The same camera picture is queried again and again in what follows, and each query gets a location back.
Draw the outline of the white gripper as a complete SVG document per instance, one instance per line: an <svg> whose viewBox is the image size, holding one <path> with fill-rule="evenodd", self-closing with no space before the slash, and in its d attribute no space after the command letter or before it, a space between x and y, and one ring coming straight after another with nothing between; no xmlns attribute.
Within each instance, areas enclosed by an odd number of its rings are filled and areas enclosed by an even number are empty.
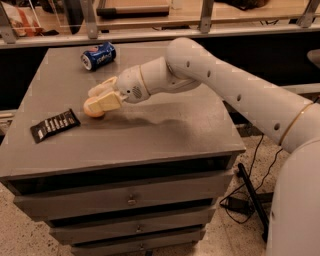
<svg viewBox="0 0 320 256"><path fill-rule="evenodd" d="M118 77L113 76L91 88L88 96L96 97L102 110L107 112L122 106L121 98L116 93L118 90L128 103L139 103L150 98L139 65L125 69Z"/></svg>

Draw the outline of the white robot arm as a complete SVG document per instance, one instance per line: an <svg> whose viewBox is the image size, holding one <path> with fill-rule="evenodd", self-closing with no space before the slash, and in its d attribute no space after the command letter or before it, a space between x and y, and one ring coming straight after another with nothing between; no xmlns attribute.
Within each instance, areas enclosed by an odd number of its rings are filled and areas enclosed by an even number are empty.
<svg viewBox="0 0 320 256"><path fill-rule="evenodd" d="M320 105L226 63L189 38L88 91L91 117L204 84L290 156L276 181L265 256L320 256Z"/></svg>

